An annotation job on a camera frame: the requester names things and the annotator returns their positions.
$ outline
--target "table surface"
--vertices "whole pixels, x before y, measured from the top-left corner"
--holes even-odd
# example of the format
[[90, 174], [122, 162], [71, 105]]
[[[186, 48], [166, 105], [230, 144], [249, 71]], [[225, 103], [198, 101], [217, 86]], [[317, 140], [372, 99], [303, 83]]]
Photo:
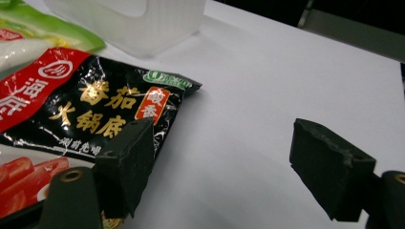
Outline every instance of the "table surface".
[[[27, 0], [46, 13], [42, 0]], [[147, 59], [98, 54], [203, 83], [187, 97], [134, 219], [122, 228], [365, 228], [330, 221], [288, 161], [295, 118], [403, 171], [399, 63], [207, 1], [198, 32]]]

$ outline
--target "translucent plastic bin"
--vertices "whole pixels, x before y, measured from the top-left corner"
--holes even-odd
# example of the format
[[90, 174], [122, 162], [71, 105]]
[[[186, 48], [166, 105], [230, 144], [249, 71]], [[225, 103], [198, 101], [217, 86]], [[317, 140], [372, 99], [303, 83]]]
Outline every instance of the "translucent plastic bin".
[[137, 57], [197, 31], [206, 0], [44, 0], [57, 15]]

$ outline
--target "snack bag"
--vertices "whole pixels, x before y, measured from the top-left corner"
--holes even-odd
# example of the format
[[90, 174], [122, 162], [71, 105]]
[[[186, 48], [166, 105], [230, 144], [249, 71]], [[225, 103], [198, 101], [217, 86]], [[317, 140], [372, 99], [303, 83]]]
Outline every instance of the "snack bag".
[[93, 52], [105, 43], [92, 32], [23, 1], [0, 4], [0, 73], [32, 62], [52, 47]]
[[[0, 171], [12, 172], [13, 164], [25, 176], [43, 173], [39, 177], [46, 183], [78, 161], [93, 163], [125, 124], [144, 117], [153, 117], [156, 158], [182, 100], [200, 86], [178, 74], [146, 70], [78, 50], [49, 49], [28, 67], [0, 81], [0, 144], [27, 151], [15, 156], [18, 162], [4, 160], [4, 150]], [[47, 158], [43, 159], [46, 162], [37, 161], [38, 155]], [[48, 168], [46, 174], [35, 169], [43, 167]], [[40, 183], [35, 190], [14, 189], [6, 194], [0, 189], [0, 205], [6, 204], [5, 199], [25, 195], [27, 201], [13, 209], [18, 211], [39, 201], [33, 197], [42, 187]]]

